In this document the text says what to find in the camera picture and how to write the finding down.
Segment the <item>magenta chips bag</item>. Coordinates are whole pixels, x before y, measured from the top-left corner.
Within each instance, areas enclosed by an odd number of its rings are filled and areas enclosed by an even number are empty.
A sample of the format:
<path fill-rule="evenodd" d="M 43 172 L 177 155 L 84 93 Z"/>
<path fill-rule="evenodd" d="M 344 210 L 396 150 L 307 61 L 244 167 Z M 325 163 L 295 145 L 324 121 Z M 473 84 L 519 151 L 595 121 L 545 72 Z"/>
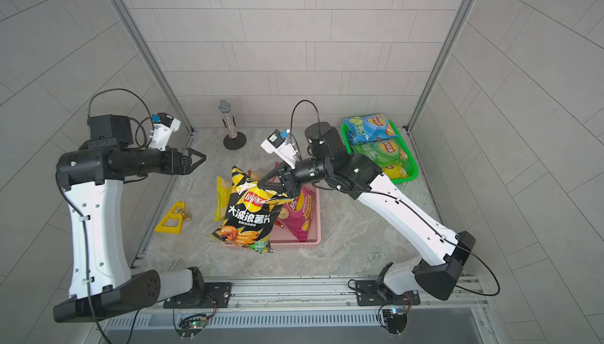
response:
<path fill-rule="evenodd" d="M 275 225 L 272 240 L 276 243 L 306 243 L 311 235 L 317 202 L 316 190 L 303 186 L 300 195 L 284 205 L 289 217 L 283 221 L 284 228 Z"/>

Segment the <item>yellow chips bag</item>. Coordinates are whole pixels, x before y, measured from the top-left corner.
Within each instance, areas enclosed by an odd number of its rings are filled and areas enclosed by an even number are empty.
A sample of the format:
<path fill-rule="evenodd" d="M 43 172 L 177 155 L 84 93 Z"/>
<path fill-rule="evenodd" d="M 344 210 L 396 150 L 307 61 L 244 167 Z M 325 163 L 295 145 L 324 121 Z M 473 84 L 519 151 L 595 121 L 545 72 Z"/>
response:
<path fill-rule="evenodd" d="M 232 183 L 227 182 L 222 177 L 216 179 L 217 206 L 215 210 L 215 221 L 224 222 L 226 220 L 227 205 L 231 197 Z"/>
<path fill-rule="evenodd" d="M 409 177 L 407 170 L 404 169 L 402 164 L 392 164 L 382 169 L 391 180 L 406 179 Z"/>

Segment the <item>black snack bag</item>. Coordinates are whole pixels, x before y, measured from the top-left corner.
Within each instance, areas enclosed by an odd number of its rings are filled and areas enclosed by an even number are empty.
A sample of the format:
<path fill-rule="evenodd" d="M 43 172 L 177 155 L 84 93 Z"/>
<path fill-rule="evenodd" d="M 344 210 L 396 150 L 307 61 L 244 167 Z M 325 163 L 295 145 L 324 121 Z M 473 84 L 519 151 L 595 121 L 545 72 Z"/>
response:
<path fill-rule="evenodd" d="M 284 193 L 265 190 L 238 167 L 231 170 L 231 193 L 223 224 L 211 237 L 222 243 L 271 253 L 271 232 L 282 208 L 292 199 Z"/>

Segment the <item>pink plastic basket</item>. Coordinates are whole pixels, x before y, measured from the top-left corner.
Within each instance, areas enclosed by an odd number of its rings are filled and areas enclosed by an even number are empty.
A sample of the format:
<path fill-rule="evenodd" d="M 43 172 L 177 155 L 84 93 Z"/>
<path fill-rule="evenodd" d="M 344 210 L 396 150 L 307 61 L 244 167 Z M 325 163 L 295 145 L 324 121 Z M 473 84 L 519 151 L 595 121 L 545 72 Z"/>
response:
<path fill-rule="evenodd" d="M 306 243 L 276 243 L 275 241 L 272 240 L 272 237 L 271 237 L 271 239 L 270 239 L 271 248 L 273 246 L 290 246 L 292 248 L 306 248 L 306 247 L 314 246 L 320 242 L 321 227 L 320 227 L 319 193 L 318 193 L 318 191 L 316 191 L 316 192 L 317 192 L 317 198 L 318 198 L 318 202 L 317 202 L 317 206 L 316 206 L 316 216 L 315 216 L 312 226 L 311 226 L 311 235 L 310 235 L 309 240 Z"/>

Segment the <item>light blue chips bag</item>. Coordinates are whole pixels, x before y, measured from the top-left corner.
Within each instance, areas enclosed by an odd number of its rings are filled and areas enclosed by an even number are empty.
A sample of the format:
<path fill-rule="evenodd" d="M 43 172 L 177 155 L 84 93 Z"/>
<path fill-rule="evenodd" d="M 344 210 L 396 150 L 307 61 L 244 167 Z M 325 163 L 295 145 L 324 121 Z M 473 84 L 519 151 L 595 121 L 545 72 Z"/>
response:
<path fill-rule="evenodd" d="M 385 114 L 346 118 L 344 119 L 343 128 L 343 136 L 351 145 L 367 144 L 397 137 L 393 124 Z"/>

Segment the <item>green cucumber chips bag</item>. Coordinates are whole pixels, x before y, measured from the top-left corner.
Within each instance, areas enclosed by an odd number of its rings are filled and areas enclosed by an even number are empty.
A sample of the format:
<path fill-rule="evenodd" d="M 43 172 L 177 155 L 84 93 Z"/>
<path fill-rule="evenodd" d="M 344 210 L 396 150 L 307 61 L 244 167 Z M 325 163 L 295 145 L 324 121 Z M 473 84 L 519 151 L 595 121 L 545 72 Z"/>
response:
<path fill-rule="evenodd" d="M 408 160 L 406 151 L 397 139 L 357 144 L 352 146 L 352 150 L 367 156 L 381 168 L 400 166 Z"/>

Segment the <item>green plastic basket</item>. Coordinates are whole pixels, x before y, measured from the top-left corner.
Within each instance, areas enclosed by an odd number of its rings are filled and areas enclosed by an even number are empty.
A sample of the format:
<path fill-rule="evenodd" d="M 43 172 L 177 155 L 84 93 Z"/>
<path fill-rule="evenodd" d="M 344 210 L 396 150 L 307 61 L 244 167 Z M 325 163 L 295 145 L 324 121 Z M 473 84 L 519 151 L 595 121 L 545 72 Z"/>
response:
<path fill-rule="evenodd" d="M 407 170 L 407 173 L 408 173 L 409 177 L 406 178 L 406 179 L 392 180 L 392 182 L 394 184 L 402 184 L 402 183 L 406 183 L 408 181 L 414 180 L 418 176 L 418 174 L 419 174 L 419 167 L 417 165 L 417 162 L 413 158 L 408 145 L 406 144 L 405 140 L 401 136 L 400 130 L 396 127 L 396 125 L 391 120 L 390 120 L 390 122 L 393 124 L 394 129 L 395 129 L 396 134 L 397 134 L 397 137 L 396 138 L 392 138 L 392 139 L 397 139 L 400 142 L 401 147 L 406 151 L 407 156 L 408 156 L 408 160 L 403 164 L 403 167 L 404 167 L 404 169 Z M 341 135 L 342 135 L 343 140 L 344 140 L 344 145 L 345 145 L 347 151 L 350 154 L 356 154 L 354 152 L 354 150 L 352 150 L 352 146 L 353 145 L 349 144 L 349 141 L 346 138 L 344 138 L 344 136 L 343 136 L 343 134 L 344 134 L 343 124 L 341 125 L 340 130 L 341 130 Z"/>

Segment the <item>red chips bag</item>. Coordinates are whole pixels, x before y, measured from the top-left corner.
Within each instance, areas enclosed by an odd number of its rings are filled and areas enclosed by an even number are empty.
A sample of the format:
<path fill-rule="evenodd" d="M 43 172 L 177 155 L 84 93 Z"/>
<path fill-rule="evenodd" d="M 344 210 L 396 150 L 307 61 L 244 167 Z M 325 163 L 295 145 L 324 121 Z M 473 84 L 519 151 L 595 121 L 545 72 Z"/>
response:
<path fill-rule="evenodd" d="M 260 179 L 261 179 L 260 175 L 256 174 L 255 172 L 253 172 L 250 169 L 247 171 L 247 174 L 252 180 L 260 181 Z M 277 219 L 276 219 L 274 225 L 276 225 L 280 228 L 284 228 L 283 221 L 289 217 L 289 212 L 284 207 L 284 205 L 281 205 L 280 208 L 281 208 L 281 210 L 279 211 L 279 215 L 277 216 Z"/>

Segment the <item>glitter microphone on stand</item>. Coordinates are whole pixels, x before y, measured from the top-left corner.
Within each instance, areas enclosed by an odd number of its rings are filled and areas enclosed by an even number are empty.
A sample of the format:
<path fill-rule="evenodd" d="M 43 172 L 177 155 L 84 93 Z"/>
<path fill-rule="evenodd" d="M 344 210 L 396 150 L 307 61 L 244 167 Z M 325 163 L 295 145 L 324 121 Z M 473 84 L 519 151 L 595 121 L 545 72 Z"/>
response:
<path fill-rule="evenodd" d="M 231 103 L 222 99 L 218 103 L 218 108 L 223 114 L 223 124 L 227 130 L 227 134 L 223 139 L 223 145 L 228 150 L 238 150 L 245 146 L 246 137 L 244 133 L 241 133 L 236 128 L 234 117 L 231 114 Z"/>

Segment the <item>brass knob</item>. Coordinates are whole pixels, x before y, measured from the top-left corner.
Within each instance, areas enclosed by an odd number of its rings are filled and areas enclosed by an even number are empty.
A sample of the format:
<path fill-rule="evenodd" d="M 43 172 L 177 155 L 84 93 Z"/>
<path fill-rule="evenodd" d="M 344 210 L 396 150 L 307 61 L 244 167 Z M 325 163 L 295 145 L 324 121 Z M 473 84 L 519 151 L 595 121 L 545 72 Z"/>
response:
<path fill-rule="evenodd" d="M 185 211 L 181 211 L 180 214 L 184 221 L 189 221 L 192 218 L 192 215 L 190 213 L 186 213 Z"/>

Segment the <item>circuit board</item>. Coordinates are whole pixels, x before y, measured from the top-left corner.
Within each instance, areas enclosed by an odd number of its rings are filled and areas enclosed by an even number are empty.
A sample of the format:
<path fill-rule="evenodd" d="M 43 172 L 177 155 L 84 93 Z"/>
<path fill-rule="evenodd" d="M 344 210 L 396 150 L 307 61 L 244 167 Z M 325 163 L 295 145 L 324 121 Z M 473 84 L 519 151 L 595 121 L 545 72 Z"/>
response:
<path fill-rule="evenodd" d="M 407 329 L 408 313 L 404 309 L 385 309 L 382 311 L 382 326 L 390 335 L 400 336 Z"/>
<path fill-rule="evenodd" d="M 176 319 L 175 314 L 172 316 L 173 328 L 181 342 L 194 341 L 195 337 L 207 327 L 210 320 L 211 317 L 205 313 L 196 313 L 179 319 Z"/>

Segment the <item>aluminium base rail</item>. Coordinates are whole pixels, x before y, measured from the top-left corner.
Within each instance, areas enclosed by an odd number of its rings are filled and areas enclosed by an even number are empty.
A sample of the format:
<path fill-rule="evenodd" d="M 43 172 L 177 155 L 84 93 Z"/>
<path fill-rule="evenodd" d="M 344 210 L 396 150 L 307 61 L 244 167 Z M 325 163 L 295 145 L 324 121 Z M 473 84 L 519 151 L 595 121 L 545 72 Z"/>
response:
<path fill-rule="evenodd" d="M 204 328 L 380 327 L 395 313 L 453 311 L 478 318 L 489 305 L 464 290 L 447 301 L 412 290 L 383 302 L 373 287 L 372 280 L 347 277 L 233 279 L 215 292 L 221 305 Z"/>

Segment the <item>left corner aluminium post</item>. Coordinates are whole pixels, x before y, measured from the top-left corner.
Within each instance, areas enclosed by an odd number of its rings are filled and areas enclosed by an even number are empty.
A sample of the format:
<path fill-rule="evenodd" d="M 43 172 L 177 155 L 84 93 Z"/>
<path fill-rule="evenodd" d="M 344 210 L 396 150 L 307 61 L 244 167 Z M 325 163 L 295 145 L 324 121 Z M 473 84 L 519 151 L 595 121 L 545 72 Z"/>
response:
<path fill-rule="evenodd" d="M 190 120 L 184 112 L 184 109 L 177 100 L 173 89 L 171 88 L 167 78 L 165 77 L 165 74 L 160 69 L 160 64 L 158 63 L 157 58 L 152 53 L 151 48 L 144 39 L 139 27 L 136 25 L 135 19 L 133 18 L 130 10 L 126 6 L 126 2 L 124 0 L 108 1 L 111 4 L 116 15 L 118 16 L 119 20 L 121 21 L 122 25 L 124 26 L 127 35 L 129 35 L 133 44 L 136 46 L 138 53 L 143 59 L 143 62 L 145 62 L 148 70 L 150 71 L 151 75 L 154 77 L 154 80 L 160 87 L 160 90 L 162 90 L 162 92 L 166 95 L 168 101 L 171 103 L 171 105 L 174 106 L 176 112 L 181 117 L 182 123 L 187 129 L 189 136 L 192 136 L 194 134 L 195 129 L 191 125 Z"/>

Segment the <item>corner aluminium post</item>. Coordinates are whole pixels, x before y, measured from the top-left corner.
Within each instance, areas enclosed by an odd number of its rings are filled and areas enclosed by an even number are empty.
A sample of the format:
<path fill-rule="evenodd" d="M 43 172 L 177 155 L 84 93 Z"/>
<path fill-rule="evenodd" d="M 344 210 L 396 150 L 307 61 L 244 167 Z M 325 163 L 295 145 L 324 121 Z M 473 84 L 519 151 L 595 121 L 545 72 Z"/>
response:
<path fill-rule="evenodd" d="M 144 39 L 139 27 L 136 25 L 135 19 L 133 18 L 130 10 L 126 6 L 126 2 L 124 0 L 108 1 L 111 4 L 116 15 L 118 16 L 119 20 L 121 21 L 122 25 L 124 26 L 127 35 L 129 35 L 133 44 L 136 46 L 138 53 L 143 59 L 143 62 L 145 62 L 148 70 L 150 71 L 151 75 L 154 77 L 154 80 L 160 87 L 160 90 L 162 90 L 162 92 L 166 95 L 168 101 L 171 103 L 171 105 L 174 106 L 176 112 L 181 117 L 182 123 L 187 129 L 189 136 L 192 136 L 194 134 L 195 129 L 191 125 L 190 120 L 184 112 L 184 109 L 177 100 L 173 89 L 171 88 L 167 78 L 165 77 L 165 74 L 160 69 L 160 64 L 158 63 L 157 58 L 152 53 L 151 48 Z"/>
<path fill-rule="evenodd" d="M 438 78 L 440 77 L 444 67 L 446 66 L 447 60 L 451 55 L 454 46 L 456 45 L 456 42 L 462 32 L 463 26 L 466 24 L 475 2 L 476 0 L 461 1 L 459 10 L 457 11 L 456 16 L 454 17 L 453 22 L 451 23 L 451 28 L 448 31 L 443 46 L 440 49 L 440 53 L 437 56 L 437 60 L 433 66 L 432 71 L 429 74 L 428 80 L 426 81 L 426 86 L 424 87 L 420 99 L 418 100 L 418 105 L 416 106 L 411 116 L 411 119 L 406 127 L 407 134 L 412 134 L 418 124 L 418 121 L 423 111 L 426 109 L 429 97 L 435 89 Z"/>

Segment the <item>right corner aluminium post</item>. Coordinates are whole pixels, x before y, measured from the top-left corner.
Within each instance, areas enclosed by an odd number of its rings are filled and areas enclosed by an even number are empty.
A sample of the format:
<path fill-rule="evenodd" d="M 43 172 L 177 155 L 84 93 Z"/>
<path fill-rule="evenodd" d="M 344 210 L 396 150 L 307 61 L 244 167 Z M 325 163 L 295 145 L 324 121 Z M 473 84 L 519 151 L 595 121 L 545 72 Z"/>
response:
<path fill-rule="evenodd" d="M 463 26 L 466 24 L 475 2 L 476 0 L 461 1 L 459 10 L 457 11 L 456 16 L 454 17 L 453 22 L 451 23 L 451 28 L 448 31 L 443 46 L 440 49 L 440 53 L 437 56 L 437 60 L 433 66 L 432 71 L 429 74 L 428 80 L 426 81 L 426 86 L 424 87 L 420 99 L 418 100 L 418 105 L 416 106 L 411 116 L 411 119 L 406 127 L 407 134 L 412 134 L 418 124 L 418 121 L 423 111 L 426 109 L 429 97 L 435 89 L 438 78 L 440 77 L 444 67 L 446 66 L 447 60 L 451 55 L 454 46 L 456 45 L 456 42 L 462 32 Z"/>

